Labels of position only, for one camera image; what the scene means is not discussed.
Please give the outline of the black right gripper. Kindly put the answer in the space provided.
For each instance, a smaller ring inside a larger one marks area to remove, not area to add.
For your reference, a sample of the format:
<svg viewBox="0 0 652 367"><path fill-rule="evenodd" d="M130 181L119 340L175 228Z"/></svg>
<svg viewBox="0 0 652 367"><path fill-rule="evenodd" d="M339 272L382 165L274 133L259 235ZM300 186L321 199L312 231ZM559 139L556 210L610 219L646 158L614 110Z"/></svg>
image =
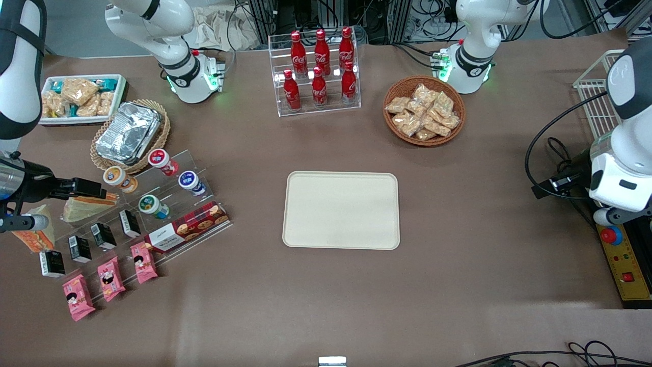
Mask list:
<svg viewBox="0 0 652 367"><path fill-rule="evenodd" d="M23 202L36 203L45 198L64 198L58 193L59 181L51 169L33 162L24 162L24 165L28 172L25 174L23 183L21 184L21 193L19 194ZM65 193L68 198L88 197L105 199L107 195L107 191L102 189L101 183L83 178L67 179L65 180L64 187L67 190L99 190L93 193L70 191Z"/></svg>

